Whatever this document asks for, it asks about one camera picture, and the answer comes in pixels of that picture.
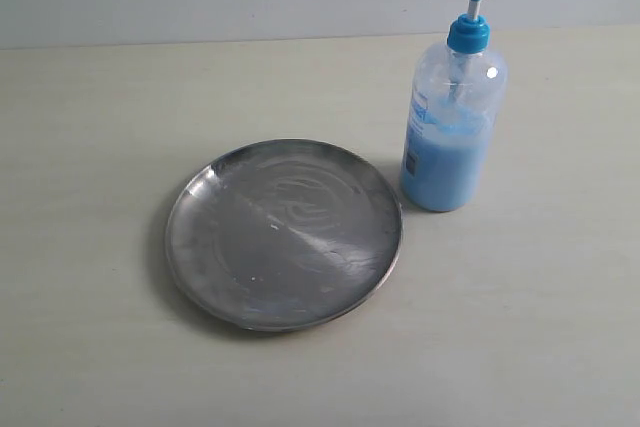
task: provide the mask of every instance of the blue pump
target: blue pump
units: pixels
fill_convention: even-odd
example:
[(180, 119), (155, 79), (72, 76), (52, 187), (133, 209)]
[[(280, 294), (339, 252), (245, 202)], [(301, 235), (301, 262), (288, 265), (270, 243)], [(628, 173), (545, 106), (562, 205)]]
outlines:
[(456, 19), (449, 29), (447, 45), (462, 54), (482, 52), (489, 43), (490, 28), (479, 14), (481, 0), (469, 0), (466, 14)]

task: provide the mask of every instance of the stainless steel plate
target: stainless steel plate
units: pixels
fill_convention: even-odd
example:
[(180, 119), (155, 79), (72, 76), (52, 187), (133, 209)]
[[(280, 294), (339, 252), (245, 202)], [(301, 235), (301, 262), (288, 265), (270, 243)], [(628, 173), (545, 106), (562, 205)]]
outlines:
[(202, 169), (169, 217), (178, 286), (240, 327), (289, 331), (334, 319), (387, 278), (400, 205), (360, 157), (309, 140), (243, 147)]

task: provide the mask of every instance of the plate rim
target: plate rim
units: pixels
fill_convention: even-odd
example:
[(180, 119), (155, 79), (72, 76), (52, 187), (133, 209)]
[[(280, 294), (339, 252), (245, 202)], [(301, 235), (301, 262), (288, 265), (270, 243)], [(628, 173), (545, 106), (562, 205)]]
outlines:
[[(225, 158), (239, 152), (242, 150), (246, 150), (246, 149), (250, 149), (250, 148), (255, 148), (258, 146), (263, 146), (263, 145), (267, 145), (267, 144), (273, 144), (273, 143), (288, 143), (288, 142), (298, 142), (298, 143), (307, 143), (307, 144), (311, 144), (311, 145), (320, 145), (320, 146), (324, 146), (324, 147), (329, 147), (332, 149), (336, 149), (339, 150), (343, 153), (346, 153), (349, 156), (352, 156), (354, 158), (356, 158), (358, 161), (364, 163), (365, 165), (367, 165), (368, 167), (370, 167), (371, 169), (373, 169), (374, 172), (376, 172), (376, 174), (380, 177), (382, 184), (387, 188), (387, 190), (389, 191), (389, 193), (391, 194), (391, 198), (393, 200), (393, 204), (395, 206), (395, 213), (397, 215), (398, 218), (398, 241), (397, 241), (397, 245), (395, 248), (395, 252), (393, 254), (393, 258), (391, 259), (391, 262), (389, 264), (389, 267), (387, 268), (387, 270), (385, 271), (384, 275), (378, 280), (378, 282), (376, 282), (376, 284), (367, 291), (367, 293), (365, 295), (360, 296), (355, 302), (349, 304), (347, 307), (345, 307), (344, 309), (330, 315), (330, 316), (326, 316), (326, 317), (322, 317), (320, 319), (311, 321), (311, 322), (305, 322), (303, 324), (295, 324), (295, 325), (291, 325), (291, 326), (286, 326), (286, 327), (274, 327), (274, 326), (270, 326), (270, 325), (261, 325), (258, 323), (253, 323), (253, 322), (243, 322), (242, 319), (236, 318), (236, 317), (232, 317), (227, 315), (225, 312), (216, 309), (214, 307), (212, 307), (210, 304), (203, 302), (198, 296), (196, 296), (191, 289), (186, 285), (186, 282), (182, 279), (181, 275), (178, 273), (177, 269), (176, 269), (176, 265), (175, 262), (172, 258), (172, 253), (171, 253), (171, 225), (172, 225), (172, 221), (174, 218), (174, 214), (178, 208), (178, 205), (180, 204), (182, 198), (186, 195), (186, 193), (188, 192), (188, 188), (189, 186), (197, 179), (200, 177), (200, 175), (206, 171), (207, 169), (210, 169), (212, 165), (224, 160)], [(331, 144), (328, 142), (323, 142), (323, 141), (319, 141), (319, 140), (313, 140), (313, 139), (303, 139), (303, 138), (282, 138), (282, 139), (272, 139), (272, 140), (263, 140), (260, 142), (254, 142), (251, 144), (246, 144), (242, 147), (238, 147), (236, 149), (230, 150), (229, 152), (226, 152), (225, 154), (222, 154), (218, 157), (216, 157), (214, 160), (212, 160), (211, 162), (205, 164), (203, 167), (201, 167), (200, 169), (198, 169), (195, 174), (193, 176), (191, 176), (191, 178), (186, 182), (186, 184), (181, 188), (180, 193), (178, 194), (175, 202), (173, 203), (172, 207), (171, 207), (171, 211), (169, 212), (169, 215), (167, 217), (167, 221), (166, 221), (166, 225), (165, 225), (165, 229), (164, 229), (164, 238), (163, 238), (163, 242), (164, 242), (164, 253), (165, 253), (165, 259), (168, 262), (168, 267), (169, 267), (169, 271), (171, 272), (171, 277), (174, 281), (174, 283), (176, 284), (176, 286), (178, 287), (178, 289), (180, 290), (180, 292), (185, 295), (191, 302), (193, 302), (194, 304), (196, 304), (199, 308), (203, 309), (206, 313), (208, 313), (209, 315), (220, 319), (224, 322), (230, 323), (232, 325), (235, 325), (236, 327), (239, 327), (241, 329), (244, 330), (251, 330), (251, 331), (256, 331), (256, 332), (293, 332), (293, 331), (297, 331), (297, 330), (303, 330), (303, 329), (308, 329), (311, 327), (315, 327), (318, 325), (322, 325), (325, 324), (327, 322), (331, 322), (332, 320), (335, 320), (339, 317), (342, 317), (345, 314), (348, 314), (349, 312), (351, 312), (352, 310), (356, 309), (357, 307), (359, 307), (360, 305), (362, 305), (365, 301), (367, 301), (369, 298), (371, 298), (371, 296), (373, 296), (373, 294), (380, 288), (382, 287), (382, 285), (387, 281), (387, 279), (389, 278), (389, 276), (391, 275), (391, 273), (393, 272), (396, 263), (398, 262), (398, 257), (400, 255), (400, 247), (402, 245), (402, 241), (404, 238), (404, 219), (403, 219), (403, 215), (402, 215), (402, 205), (400, 203), (399, 197), (395, 191), (395, 189), (393, 188), (393, 186), (391, 185), (391, 183), (385, 178), (384, 175), (382, 175), (382, 173), (380, 172), (380, 170), (378, 170), (378, 168), (373, 165), (371, 162), (369, 162), (368, 160), (362, 158), (361, 156), (359, 156), (358, 154), (345, 149), (344, 147), (340, 147), (338, 145), (335, 144)]]

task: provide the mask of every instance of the soap dispenser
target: soap dispenser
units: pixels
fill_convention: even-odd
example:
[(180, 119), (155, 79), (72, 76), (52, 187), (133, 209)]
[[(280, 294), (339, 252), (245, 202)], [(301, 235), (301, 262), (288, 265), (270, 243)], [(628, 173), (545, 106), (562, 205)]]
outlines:
[(446, 42), (418, 61), (402, 163), (402, 189), (436, 212), (472, 197), (507, 82), (507, 65), (487, 50), (489, 25), (481, 0), (451, 24)]

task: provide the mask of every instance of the white table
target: white table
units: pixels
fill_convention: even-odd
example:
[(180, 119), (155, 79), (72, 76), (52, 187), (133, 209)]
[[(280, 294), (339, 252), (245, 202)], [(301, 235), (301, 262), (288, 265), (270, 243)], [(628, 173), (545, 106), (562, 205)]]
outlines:
[(394, 179), (440, 38), (0, 52), (0, 425), (640, 425), (640, 26), (496, 33), (476, 198), (405, 206), (350, 314), (250, 335), (163, 273), (176, 189), (230, 149), (319, 139)]

